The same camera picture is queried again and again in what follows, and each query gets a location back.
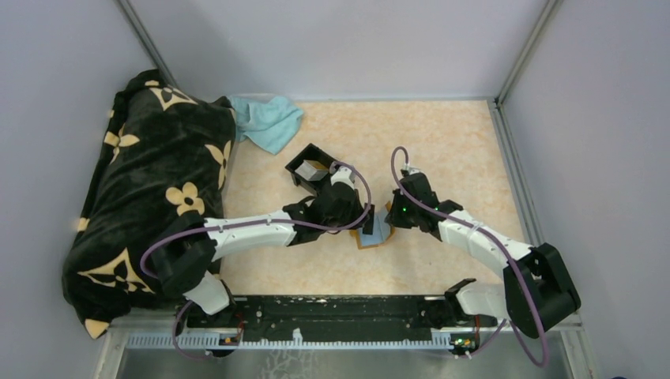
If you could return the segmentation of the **tan leather card holder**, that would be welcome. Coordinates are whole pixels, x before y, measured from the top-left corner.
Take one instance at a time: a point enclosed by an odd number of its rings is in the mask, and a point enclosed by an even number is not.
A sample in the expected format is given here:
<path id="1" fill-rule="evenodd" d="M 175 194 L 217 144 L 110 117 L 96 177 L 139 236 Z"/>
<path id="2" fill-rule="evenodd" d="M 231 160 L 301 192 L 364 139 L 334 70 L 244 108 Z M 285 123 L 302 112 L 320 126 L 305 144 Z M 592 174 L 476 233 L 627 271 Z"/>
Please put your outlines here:
<path id="1" fill-rule="evenodd" d="M 375 211 L 371 220 L 372 233 L 367 235 L 363 233 L 363 228 L 349 231 L 349 234 L 355 239 L 359 250 L 372 249 L 383 246 L 395 234 L 395 227 L 386 222 L 386 217 L 390 214 L 391 202 L 386 202 L 382 208 Z"/>

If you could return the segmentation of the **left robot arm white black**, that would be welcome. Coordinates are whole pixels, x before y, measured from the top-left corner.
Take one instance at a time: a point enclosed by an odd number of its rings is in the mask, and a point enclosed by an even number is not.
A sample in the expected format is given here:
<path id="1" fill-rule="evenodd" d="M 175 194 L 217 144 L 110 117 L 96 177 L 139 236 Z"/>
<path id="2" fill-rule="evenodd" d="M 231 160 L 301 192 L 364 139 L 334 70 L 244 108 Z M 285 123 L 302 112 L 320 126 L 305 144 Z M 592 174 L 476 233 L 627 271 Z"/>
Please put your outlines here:
<path id="1" fill-rule="evenodd" d="M 210 265 L 233 253 L 265 246 L 297 246 L 325 233 L 356 230 L 370 217 L 356 183 L 365 183 L 351 165 L 335 162 L 327 183 L 314 197 L 275 212 L 237 219 L 204 218 L 195 211 L 180 216 L 141 256 L 141 270 L 160 281 L 164 294 L 182 295 L 215 325 L 230 325 L 237 306 Z"/>

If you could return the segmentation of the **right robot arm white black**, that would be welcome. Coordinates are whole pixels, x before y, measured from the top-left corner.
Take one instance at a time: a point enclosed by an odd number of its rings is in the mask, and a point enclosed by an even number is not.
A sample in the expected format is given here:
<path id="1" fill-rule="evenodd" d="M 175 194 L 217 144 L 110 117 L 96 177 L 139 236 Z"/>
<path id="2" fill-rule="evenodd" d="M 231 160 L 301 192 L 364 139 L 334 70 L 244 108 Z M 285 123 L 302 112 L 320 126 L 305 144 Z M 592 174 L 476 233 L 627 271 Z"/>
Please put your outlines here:
<path id="1" fill-rule="evenodd" d="M 449 288 L 445 293 L 449 322 L 466 325 L 476 315 L 496 317 L 537 339 L 581 308 L 578 291 L 553 245 L 531 246 L 506 237 L 474 219 L 462 205 L 439 201 L 419 170 L 402 170 L 393 178 L 397 188 L 386 217 L 388 224 L 418 228 L 455 246 L 501 279 L 491 284 L 468 278 Z"/>

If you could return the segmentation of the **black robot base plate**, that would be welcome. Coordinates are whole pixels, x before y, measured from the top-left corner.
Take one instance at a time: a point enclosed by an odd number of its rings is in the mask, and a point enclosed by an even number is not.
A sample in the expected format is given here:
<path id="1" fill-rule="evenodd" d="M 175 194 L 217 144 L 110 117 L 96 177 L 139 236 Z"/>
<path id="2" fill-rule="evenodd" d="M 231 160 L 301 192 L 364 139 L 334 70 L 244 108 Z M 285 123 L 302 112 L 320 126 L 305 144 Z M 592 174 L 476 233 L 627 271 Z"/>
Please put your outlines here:
<path id="1" fill-rule="evenodd" d="M 298 296 L 246 295 L 208 315 L 196 305 L 177 317 L 176 330 L 230 328 L 231 344 L 428 343 L 443 328 L 495 327 L 491 316 L 469 316 L 442 295 Z"/>

